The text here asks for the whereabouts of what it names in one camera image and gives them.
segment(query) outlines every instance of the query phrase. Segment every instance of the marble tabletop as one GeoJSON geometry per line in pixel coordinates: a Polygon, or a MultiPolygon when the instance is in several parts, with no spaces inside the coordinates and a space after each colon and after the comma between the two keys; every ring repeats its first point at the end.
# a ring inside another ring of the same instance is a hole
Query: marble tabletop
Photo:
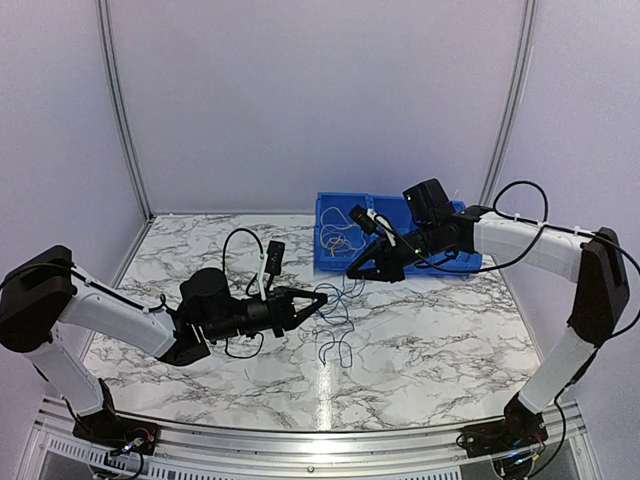
{"type": "MultiPolygon", "coordinates": [[[[312,215],[159,217],[120,290],[149,305],[165,293],[175,307],[180,283],[198,269],[219,267],[226,236],[241,226],[255,231],[265,246],[270,239],[286,242],[283,274],[275,286],[342,287],[342,276],[313,270],[313,225],[312,215]]],[[[234,236],[227,253],[232,294],[243,295],[258,262],[254,240],[234,236]]],[[[500,414],[539,365],[496,272],[367,282],[359,296],[345,301],[355,329],[344,338],[352,349],[351,365],[345,344],[326,345],[351,326],[329,325],[320,317],[284,338],[266,332],[262,351],[250,360],[227,357],[219,342],[210,357],[172,367],[98,334],[85,364],[105,379],[121,410],[217,426],[323,431],[426,426],[500,414]]],[[[246,356],[259,339],[230,343],[232,353],[246,356]]]]}

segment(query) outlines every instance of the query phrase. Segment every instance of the white wall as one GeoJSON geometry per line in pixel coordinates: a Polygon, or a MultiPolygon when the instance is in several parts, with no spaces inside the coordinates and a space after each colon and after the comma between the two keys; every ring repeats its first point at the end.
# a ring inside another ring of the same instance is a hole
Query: white wall
{"type": "MultiPolygon", "coordinates": [[[[0,61],[0,276],[62,243],[110,282],[142,218],[93,2],[1,2],[0,61]]],[[[1,480],[15,477],[43,391],[31,364],[0,347],[1,480]]]]}
{"type": "MultiPolygon", "coordinates": [[[[640,4],[542,0],[534,54],[502,185],[541,183],[556,223],[617,230],[640,259],[640,4]]],[[[539,217],[524,190],[505,206],[539,217]]],[[[623,322],[638,310],[638,274],[623,322]]],[[[548,353],[564,329],[574,289],[528,267],[506,270],[536,342],[548,353]]],[[[572,390],[605,479],[640,468],[640,327],[606,345],[572,390]]]]}
{"type": "Polygon", "coordinates": [[[312,211],[430,177],[476,202],[523,4],[113,1],[152,207],[312,211]]]}

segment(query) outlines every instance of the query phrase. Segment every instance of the blue storage container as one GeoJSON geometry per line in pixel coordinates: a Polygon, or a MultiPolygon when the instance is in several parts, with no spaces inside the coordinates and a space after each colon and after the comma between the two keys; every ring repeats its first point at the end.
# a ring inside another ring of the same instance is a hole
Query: blue storage container
{"type": "MultiPolygon", "coordinates": [[[[345,272],[351,262],[364,247],[375,240],[368,236],[349,218],[349,212],[356,205],[373,208],[389,219],[400,234],[415,228],[409,207],[402,197],[383,197],[364,193],[319,193],[316,201],[316,227],[314,244],[315,268],[326,272],[345,272]],[[337,238],[346,240],[336,242],[337,238]]],[[[465,208],[464,202],[453,201],[456,211],[465,208]]],[[[432,263],[444,260],[444,254],[432,256],[432,263]]],[[[442,268],[456,270],[457,273],[445,273],[434,268],[420,269],[407,267],[407,274],[416,275],[468,275],[482,267],[482,255],[476,253],[458,254],[458,258],[444,264],[442,268]]]]}

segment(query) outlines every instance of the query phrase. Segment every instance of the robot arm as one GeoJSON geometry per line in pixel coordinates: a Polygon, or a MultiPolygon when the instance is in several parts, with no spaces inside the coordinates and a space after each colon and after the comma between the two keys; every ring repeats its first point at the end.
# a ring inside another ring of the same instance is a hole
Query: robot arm
{"type": "MultiPolygon", "coordinates": [[[[278,275],[284,244],[271,242],[268,252],[261,272],[278,275]]],[[[207,341],[253,337],[267,329],[282,337],[327,302],[325,294],[285,287],[260,288],[260,295],[236,299],[224,272],[205,268],[180,285],[177,310],[150,309],[91,278],[61,246],[10,272],[2,285],[0,344],[29,358],[65,397],[77,414],[75,436],[112,447],[122,447],[119,439],[134,441],[141,428],[157,437],[158,427],[116,414],[106,384],[78,359],[59,323],[103,333],[161,362],[185,366],[210,355],[207,341]],[[312,302],[296,310],[294,300],[300,297],[312,302]]],[[[139,450],[148,454],[153,448],[148,441],[139,450]]]]}
{"type": "MultiPolygon", "coordinates": [[[[515,445],[533,445],[536,437],[546,440],[541,412],[585,373],[598,349],[613,335],[629,299],[615,232],[602,228],[585,234],[577,227],[571,233],[546,227],[541,231],[542,224],[507,218],[481,206],[456,213],[435,179],[405,191],[404,197],[417,227],[406,235],[389,228],[388,222],[385,226],[381,220],[386,219],[372,210],[352,210],[351,218],[366,233],[377,232],[379,238],[349,267],[349,278],[395,282],[404,279],[406,266],[422,263],[430,255],[465,252],[512,259],[530,248],[522,262],[577,284],[564,335],[506,405],[505,419],[465,427],[459,445],[469,457],[477,457],[498,454],[515,445]],[[389,236],[394,237],[393,244],[389,236]]],[[[523,464],[521,472],[529,471],[530,464],[523,464]]],[[[518,475],[516,472],[509,478],[522,478],[518,475]]]]}

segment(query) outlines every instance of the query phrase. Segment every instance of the blue string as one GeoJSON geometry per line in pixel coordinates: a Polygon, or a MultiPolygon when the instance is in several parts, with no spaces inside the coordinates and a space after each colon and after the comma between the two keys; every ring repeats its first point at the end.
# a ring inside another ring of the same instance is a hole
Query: blue string
{"type": "Polygon", "coordinates": [[[315,335],[316,342],[318,340],[318,336],[321,333],[328,333],[331,335],[331,340],[324,343],[320,349],[318,350],[318,359],[322,363],[322,365],[326,366],[327,364],[327,352],[333,349],[334,346],[338,346],[338,357],[340,358],[340,366],[342,368],[351,368],[353,366],[353,349],[351,345],[345,341],[345,337],[352,332],[355,332],[355,325],[353,321],[351,321],[349,317],[349,307],[345,303],[344,299],[354,299],[362,294],[364,291],[365,282],[364,280],[359,282],[355,280],[353,285],[347,287],[346,285],[346,275],[342,276],[342,288],[338,288],[332,283],[323,282],[316,286],[314,292],[318,292],[319,290],[333,290],[333,294],[329,294],[329,300],[327,301],[326,307],[323,307],[320,311],[316,312],[316,314],[322,318],[329,325],[335,326],[343,326],[349,325],[350,329],[344,332],[338,340],[336,340],[336,336],[331,330],[322,329],[322,330],[313,330],[312,333],[315,335]],[[340,312],[336,313],[339,307],[342,307],[341,310],[344,310],[344,314],[340,312]],[[347,349],[348,352],[348,362],[345,362],[345,357],[343,355],[343,347],[347,349]]]}

